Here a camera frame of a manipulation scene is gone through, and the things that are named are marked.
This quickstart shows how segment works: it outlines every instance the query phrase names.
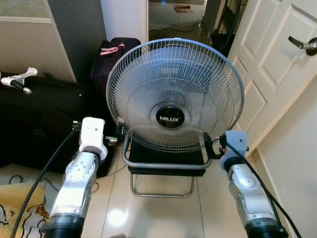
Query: door handle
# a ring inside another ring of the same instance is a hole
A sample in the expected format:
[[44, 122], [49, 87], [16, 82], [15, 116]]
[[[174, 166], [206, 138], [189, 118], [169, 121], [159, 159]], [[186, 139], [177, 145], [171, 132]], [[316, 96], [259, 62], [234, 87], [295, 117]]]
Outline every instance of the door handle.
[[288, 40], [299, 49], [306, 50], [306, 54], [309, 56], [314, 56], [317, 54], [317, 37], [312, 38], [310, 41], [308, 41], [308, 43], [303, 43], [291, 36], [288, 37]]

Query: fan grille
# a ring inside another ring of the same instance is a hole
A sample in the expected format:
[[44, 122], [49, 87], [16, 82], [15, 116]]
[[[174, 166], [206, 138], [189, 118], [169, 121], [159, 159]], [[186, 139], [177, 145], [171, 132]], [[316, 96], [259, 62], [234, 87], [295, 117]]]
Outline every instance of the fan grille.
[[[184, 39], [161, 39], [126, 53], [112, 69], [106, 88], [114, 120], [133, 139], [154, 149], [191, 151], [202, 133], [214, 140], [238, 120], [243, 85], [234, 66], [219, 52]], [[161, 126], [156, 112], [164, 106], [185, 115], [177, 128]]]

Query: white clip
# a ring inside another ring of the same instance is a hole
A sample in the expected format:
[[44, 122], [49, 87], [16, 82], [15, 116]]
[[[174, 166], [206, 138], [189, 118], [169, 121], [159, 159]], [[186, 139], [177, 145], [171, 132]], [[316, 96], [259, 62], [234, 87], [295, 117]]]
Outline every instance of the white clip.
[[23, 92], [31, 93], [32, 92], [31, 89], [24, 87], [24, 81], [26, 77], [34, 76], [37, 73], [38, 73], [38, 70], [36, 68], [29, 67], [26, 73], [2, 78], [1, 83], [9, 87], [17, 88], [15, 85], [12, 84], [13, 81], [16, 81], [19, 84], [23, 85], [23, 87], [21, 86], [21, 90], [23, 90]]

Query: black bag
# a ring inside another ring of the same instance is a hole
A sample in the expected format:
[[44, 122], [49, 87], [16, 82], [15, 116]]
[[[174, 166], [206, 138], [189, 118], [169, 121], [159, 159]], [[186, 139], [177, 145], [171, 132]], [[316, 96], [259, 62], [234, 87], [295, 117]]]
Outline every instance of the black bag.
[[106, 84], [110, 71], [121, 56], [140, 43], [138, 39], [124, 37], [113, 38], [111, 42], [105, 40], [101, 43], [90, 72], [90, 79], [105, 102]]
[[[15, 163], [42, 169], [71, 132], [74, 120], [81, 121], [86, 116], [106, 120], [103, 101], [92, 88], [33, 76], [25, 80], [25, 86], [32, 90], [31, 94], [0, 85], [0, 166]], [[64, 173], [78, 150], [78, 140], [79, 132], [58, 154], [50, 171]], [[99, 177], [107, 174], [111, 159], [109, 149]]]

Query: black wire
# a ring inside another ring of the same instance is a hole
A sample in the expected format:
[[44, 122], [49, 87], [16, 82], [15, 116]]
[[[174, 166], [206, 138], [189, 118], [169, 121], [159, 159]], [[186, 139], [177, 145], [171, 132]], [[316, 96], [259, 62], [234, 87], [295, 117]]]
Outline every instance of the black wire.
[[57, 187], [55, 187], [52, 182], [48, 179], [48, 178], [44, 178], [42, 179], [40, 182], [46, 181], [46, 183], [48, 183], [56, 192], [59, 192], [59, 189]]
[[97, 192], [99, 189], [99, 183], [95, 182], [95, 184], [97, 184], [97, 188], [94, 191], [91, 191], [91, 193]]
[[19, 183], [22, 183], [23, 177], [22, 177], [21, 175], [13, 175], [13, 176], [10, 178], [10, 180], [9, 180], [9, 184], [11, 184], [12, 179], [15, 178], [15, 177], [19, 177], [19, 178], [20, 178], [20, 182], [19, 182]]
[[112, 176], [112, 175], [116, 174], [117, 172], [120, 172], [120, 171], [121, 171], [121, 170], [123, 170], [126, 166], [127, 166], [127, 165], [125, 164], [125, 165], [124, 165], [124, 166], [122, 166], [120, 169], [118, 169], [118, 170], [114, 171], [114, 172], [113, 172], [113, 173], [111, 173], [111, 174], [108, 174], [108, 175], [107, 175], [107, 177]]
[[[290, 218], [290, 216], [287, 214], [287, 212], [284, 210], [284, 208], [279, 204], [279, 202], [275, 199], [275, 197], [270, 193], [270, 191], [266, 188], [264, 182], [262, 181], [262, 179], [260, 178], [260, 176], [258, 175], [258, 173], [253, 169], [252, 165], [249, 163], [249, 161], [247, 161], [247, 159], [239, 152], [237, 151], [232, 145], [230, 145], [228, 142], [226, 142], [226, 145], [228, 147], [230, 147], [230, 149], [232, 149], [242, 160], [244, 163], [246, 163], [246, 165], [249, 167], [249, 169], [251, 170], [251, 172], [255, 175], [255, 177], [258, 179], [258, 181], [260, 182], [261, 187], [263, 188], [263, 190], [265, 191], [266, 195], [268, 196], [268, 198], [270, 200], [272, 200], [276, 206], [281, 210], [281, 212], [283, 213], [283, 215], [286, 217], [286, 219], [288, 220], [288, 222], [290, 223], [292, 229], [294, 230], [296, 236], [298, 238], [302, 238], [301, 234], [299, 233], [299, 231], [297, 230], [294, 222], [292, 221], [292, 219]], [[278, 219], [279, 223], [281, 223], [281, 221], [278, 218], [278, 214], [276, 213], [276, 218]]]
[[19, 214], [16, 218], [14, 227], [12, 229], [12, 233], [11, 233], [11, 237], [10, 238], [15, 238], [16, 232], [18, 230], [18, 226], [19, 223], [21, 221], [21, 218], [23, 216], [23, 212], [25, 211], [26, 206], [28, 205], [30, 198], [34, 192], [34, 190], [36, 189], [37, 185], [39, 184], [41, 178], [43, 177], [43, 175], [45, 174], [45, 172], [48, 170], [48, 168], [50, 167], [51, 163], [53, 162], [53, 160], [55, 159], [56, 155], [60, 152], [60, 150], [64, 147], [64, 145], [66, 144], [66, 142], [75, 134], [76, 132], [76, 128], [74, 128], [70, 134], [64, 139], [64, 141], [60, 144], [60, 146], [55, 150], [54, 154], [52, 155], [52, 157], [49, 159], [49, 161], [47, 162], [47, 164], [45, 165], [45, 167], [43, 168], [43, 170], [41, 171], [40, 175], [37, 177], [37, 179], [35, 180], [34, 184], [32, 185], [28, 195], [26, 196], [24, 203], [21, 207], [21, 210], [19, 211]]
[[153, 29], [153, 30], [150, 30], [150, 31], [162, 32], [162, 31], [165, 31], [165, 30], [170, 30], [170, 31], [177, 31], [177, 32], [182, 32], [182, 33], [188, 33], [188, 32], [192, 32], [192, 31], [194, 30], [194, 26], [195, 26], [196, 24], [199, 24], [199, 23], [201, 23], [201, 21], [194, 23], [194, 24], [192, 25], [192, 29], [189, 30], [189, 31], [179, 31], [179, 30], [175, 30], [175, 29], [171, 29], [171, 28], [164, 28], [164, 29], [161, 29], [161, 30]]

